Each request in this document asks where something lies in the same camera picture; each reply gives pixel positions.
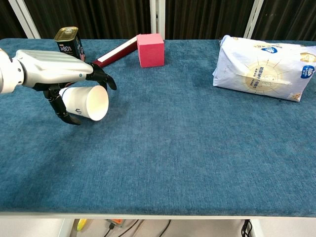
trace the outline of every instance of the tin can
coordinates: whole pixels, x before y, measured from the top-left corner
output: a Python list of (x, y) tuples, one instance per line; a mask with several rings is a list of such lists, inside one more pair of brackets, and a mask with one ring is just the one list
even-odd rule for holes
[(78, 27), (64, 27), (56, 34), (54, 40), (57, 42), (59, 51), (74, 56), (82, 61), (85, 54), (78, 34)]

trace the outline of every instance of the red cube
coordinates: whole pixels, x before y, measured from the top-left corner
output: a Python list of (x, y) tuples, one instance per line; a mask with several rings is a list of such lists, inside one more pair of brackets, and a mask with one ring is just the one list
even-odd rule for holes
[(164, 65), (164, 43), (160, 34), (138, 35), (137, 49), (142, 68)]

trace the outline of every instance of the white package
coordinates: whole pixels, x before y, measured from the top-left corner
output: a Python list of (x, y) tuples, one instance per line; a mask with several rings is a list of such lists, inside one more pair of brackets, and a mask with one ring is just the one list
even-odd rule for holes
[(300, 101), (316, 67), (316, 46), (224, 36), (213, 86)]

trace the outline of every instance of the white paper cup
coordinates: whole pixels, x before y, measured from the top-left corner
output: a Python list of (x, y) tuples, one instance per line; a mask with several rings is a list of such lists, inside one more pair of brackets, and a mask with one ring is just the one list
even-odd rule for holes
[(59, 92), (69, 113), (94, 121), (101, 120), (109, 108), (109, 97), (104, 87), (67, 87)]

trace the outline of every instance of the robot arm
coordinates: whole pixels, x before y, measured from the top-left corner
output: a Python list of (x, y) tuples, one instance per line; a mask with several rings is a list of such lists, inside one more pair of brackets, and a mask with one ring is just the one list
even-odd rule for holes
[(117, 89), (113, 78), (99, 66), (65, 53), (18, 50), (11, 59), (0, 49), (0, 93), (13, 92), (17, 85), (43, 91), (56, 115), (66, 123), (79, 125), (80, 120), (68, 114), (59, 91), (82, 80), (97, 81), (105, 89), (107, 84)]

